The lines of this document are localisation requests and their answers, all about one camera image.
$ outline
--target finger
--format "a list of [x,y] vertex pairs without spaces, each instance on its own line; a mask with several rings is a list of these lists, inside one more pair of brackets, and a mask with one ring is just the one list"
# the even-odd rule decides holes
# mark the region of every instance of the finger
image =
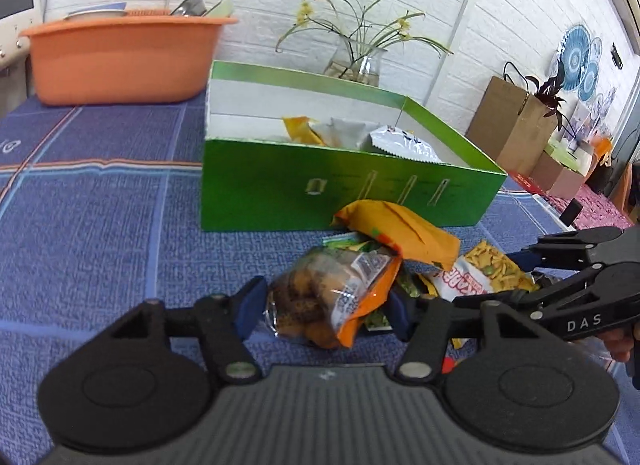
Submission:
[[598,338],[601,340],[604,340],[605,342],[607,341],[614,341],[614,340],[621,340],[625,337],[625,331],[622,328],[618,328],[615,330],[611,330],[611,331],[605,331],[604,333],[601,333],[600,335],[598,335]]
[[605,342],[604,345],[611,353],[626,353],[631,351],[636,344],[631,337],[625,337],[622,340],[614,340]]
[[629,362],[631,358],[631,353],[622,352],[622,353],[611,353],[612,358],[617,362],[622,362],[623,364]]

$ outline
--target glass vase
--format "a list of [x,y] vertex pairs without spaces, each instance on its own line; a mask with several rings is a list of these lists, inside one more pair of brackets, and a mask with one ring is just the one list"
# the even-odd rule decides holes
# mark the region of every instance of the glass vase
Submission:
[[385,49],[341,37],[324,75],[378,87],[385,53]]

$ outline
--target pink cloth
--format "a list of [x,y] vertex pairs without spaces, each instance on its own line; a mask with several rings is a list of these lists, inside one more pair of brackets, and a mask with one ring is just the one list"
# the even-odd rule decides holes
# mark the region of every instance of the pink cloth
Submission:
[[[545,200],[558,212],[564,212],[568,200],[544,196]],[[587,185],[583,185],[575,197],[582,204],[582,212],[574,221],[575,228],[594,228],[596,226],[618,226],[629,228],[633,223],[629,221],[615,205],[602,194],[596,194]]]

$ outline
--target open box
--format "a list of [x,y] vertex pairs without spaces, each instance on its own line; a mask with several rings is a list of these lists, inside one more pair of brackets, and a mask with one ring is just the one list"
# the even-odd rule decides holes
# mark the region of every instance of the open box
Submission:
[[[380,122],[443,163],[288,140],[282,118]],[[412,99],[348,80],[215,61],[207,87],[204,230],[318,230],[358,199],[403,204],[437,226],[474,225],[506,174]]]

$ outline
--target brown paper bag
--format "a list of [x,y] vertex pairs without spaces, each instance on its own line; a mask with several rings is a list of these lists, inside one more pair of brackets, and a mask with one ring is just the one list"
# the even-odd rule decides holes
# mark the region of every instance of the brown paper bag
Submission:
[[466,137],[509,172],[529,176],[558,125],[535,96],[493,77]]

